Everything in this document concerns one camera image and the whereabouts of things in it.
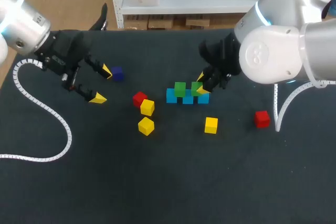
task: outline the stacked blocks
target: stacked blocks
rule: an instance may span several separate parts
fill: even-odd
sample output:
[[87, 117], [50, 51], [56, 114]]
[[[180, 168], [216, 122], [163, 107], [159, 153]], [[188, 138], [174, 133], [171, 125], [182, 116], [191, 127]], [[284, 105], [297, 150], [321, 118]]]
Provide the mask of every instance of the stacked blocks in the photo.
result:
[[175, 96], [174, 89], [167, 89], [166, 102], [177, 103], [177, 97]]
[[267, 111], [258, 111], [254, 116], [254, 122], [257, 128], [267, 128], [271, 122]]
[[205, 119], [205, 133], [216, 134], [218, 127], [218, 118], [206, 118]]
[[133, 96], [133, 104], [134, 106], [140, 108], [141, 103], [143, 102], [143, 100], [147, 99], [147, 95], [145, 95], [142, 92], [138, 92], [135, 94], [135, 96]]
[[140, 106], [141, 114], [151, 116], [154, 112], [154, 102], [144, 99]]
[[[133, 96], [133, 104], [135, 107], [140, 108], [143, 115], [151, 116], [154, 112], [154, 101], [148, 100], [147, 95], [138, 92]], [[154, 131], [154, 122], [147, 117], [144, 117], [139, 123], [138, 128], [141, 133], [148, 136]]]
[[111, 68], [111, 72], [114, 81], [122, 81], [124, 79], [124, 73], [122, 72], [121, 67]]
[[185, 97], [185, 82], [175, 82], [174, 93], [176, 97]]
[[194, 104], [194, 97], [191, 95], [191, 90], [185, 90], [185, 97], [182, 99], [183, 104]]
[[210, 94], [200, 94], [197, 90], [202, 86], [201, 82], [192, 82], [191, 90], [186, 89], [185, 82], [176, 82], [174, 89], [167, 89], [166, 92], [166, 102], [167, 103], [177, 103], [178, 100], [183, 104], [209, 104]]
[[138, 128], [141, 133], [148, 136], [152, 131], [154, 131], [154, 122], [149, 118], [143, 118], [138, 123]]
[[198, 81], [193, 81], [191, 83], [191, 95], [193, 97], [199, 97], [201, 94], [198, 93], [198, 89], [202, 86], [202, 83], [201, 82], [198, 82]]

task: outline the black mat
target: black mat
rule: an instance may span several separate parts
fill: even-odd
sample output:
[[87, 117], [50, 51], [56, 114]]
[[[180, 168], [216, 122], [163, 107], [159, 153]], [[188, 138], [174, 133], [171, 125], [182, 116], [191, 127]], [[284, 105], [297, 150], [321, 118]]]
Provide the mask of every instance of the black mat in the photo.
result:
[[[73, 145], [52, 163], [0, 161], [0, 223], [336, 221], [336, 88], [301, 94], [280, 133], [274, 124], [255, 129], [255, 111], [272, 113], [272, 86], [243, 75], [210, 105], [165, 103], [166, 88], [190, 87], [205, 66], [198, 43], [227, 33], [88, 33], [93, 54], [125, 72], [115, 83], [82, 68], [78, 78], [108, 98], [104, 105], [63, 90], [51, 72], [22, 67], [23, 87], [66, 119]], [[298, 85], [280, 85], [279, 103]], [[155, 101], [148, 137], [132, 105], [138, 91]], [[216, 135], [203, 133], [206, 116], [219, 118]], [[61, 124], [20, 94], [11, 74], [0, 90], [0, 138], [0, 153], [36, 157], [66, 143]]]

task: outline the blue cube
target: blue cube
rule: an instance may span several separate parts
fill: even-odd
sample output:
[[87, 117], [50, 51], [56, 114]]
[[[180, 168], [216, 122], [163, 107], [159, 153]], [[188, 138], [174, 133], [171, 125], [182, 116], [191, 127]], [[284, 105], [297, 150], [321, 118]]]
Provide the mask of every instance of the blue cube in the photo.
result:
[[185, 90], [185, 97], [182, 99], [183, 104], [194, 104], [194, 97], [191, 95], [191, 90]]
[[166, 99], [167, 103], [177, 103], [177, 97], [175, 96], [174, 89], [167, 89]]
[[209, 104], [210, 94], [202, 94], [198, 97], [199, 104]]
[[124, 79], [124, 73], [122, 72], [121, 67], [111, 68], [111, 72], [114, 81], [122, 81]]

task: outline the yellow cube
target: yellow cube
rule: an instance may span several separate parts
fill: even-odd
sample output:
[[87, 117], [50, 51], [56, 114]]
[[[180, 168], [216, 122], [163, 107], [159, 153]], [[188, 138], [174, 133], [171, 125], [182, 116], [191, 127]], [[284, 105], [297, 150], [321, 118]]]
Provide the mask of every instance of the yellow cube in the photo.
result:
[[149, 118], [144, 118], [138, 123], [139, 131], [146, 136], [154, 131], [154, 122]]
[[140, 106], [141, 114], [151, 116], [154, 112], [154, 102], [144, 99]]
[[216, 134], [218, 127], [218, 118], [206, 118], [205, 120], [205, 133]]

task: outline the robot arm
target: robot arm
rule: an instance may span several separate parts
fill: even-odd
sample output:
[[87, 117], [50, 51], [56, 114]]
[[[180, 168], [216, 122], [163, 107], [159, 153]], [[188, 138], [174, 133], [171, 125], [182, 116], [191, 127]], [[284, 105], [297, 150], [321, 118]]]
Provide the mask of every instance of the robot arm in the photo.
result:
[[296, 27], [267, 26], [250, 32], [240, 48], [243, 73], [271, 84], [291, 79], [336, 80], [336, 19]]
[[[212, 92], [218, 84], [226, 88], [231, 77], [241, 70], [260, 83], [310, 80], [311, 74], [306, 74], [308, 60], [316, 79], [331, 79], [331, 69], [336, 67], [331, 57], [335, 22], [321, 22], [321, 13], [329, 1], [259, 0], [220, 43], [200, 45], [200, 54], [210, 66], [198, 79], [203, 83], [198, 91]], [[328, 52], [321, 56], [323, 46]]]
[[[100, 18], [90, 30], [105, 30], [106, 15], [105, 4]], [[64, 31], [50, 31], [50, 21], [24, 0], [0, 0], [0, 64], [7, 56], [7, 45], [23, 56], [34, 54], [42, 62], [43, 70], [49, 69], [61, 76], [66, 90], [75, 90], [88, 102], [106, 101], [99, 93], [76, 83], [82, 62], [105, 79], [112, 77], [104, 63], [93, 59], [89, 50], [90, 41], [82, 32], [71, 38]]]

